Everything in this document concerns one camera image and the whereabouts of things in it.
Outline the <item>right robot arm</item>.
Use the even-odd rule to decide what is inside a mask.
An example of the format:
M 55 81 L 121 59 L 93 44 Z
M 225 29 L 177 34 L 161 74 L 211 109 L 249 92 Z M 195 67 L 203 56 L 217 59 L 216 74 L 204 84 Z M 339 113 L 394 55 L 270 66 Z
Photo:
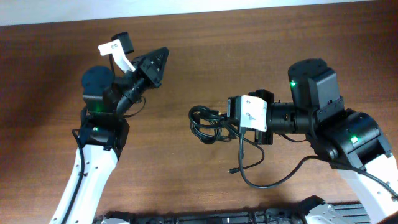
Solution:
M 336 72 L 320 58 L 299 61 L 288 69 L 293 101 L 276 102 L 274 94 L 251 96 L 267 103 L 266 131 L 259 144 L 272 144 L 274 134 L 304 134 L 315 154 L 355 191 L 373 223 L 397 221 L 397 162 L 392 146 L 368 114 L 345 108 Z

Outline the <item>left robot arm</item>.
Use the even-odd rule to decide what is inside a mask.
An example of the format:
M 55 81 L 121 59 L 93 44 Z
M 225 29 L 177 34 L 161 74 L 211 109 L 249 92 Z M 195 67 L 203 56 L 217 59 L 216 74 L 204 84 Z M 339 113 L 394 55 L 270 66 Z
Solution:
M 109 67 L 95 66 L 81 79 L 85 106 L 81 125 L 72 130 L 77 149 L 72 173 L 51 223 L 91 223 L 104 187 L 126 145 L 132 105 L 145 102 L 143 93 L 161 86 L 167 47 L 131 60 L 132 67 L 118 77 L 115 57 Z

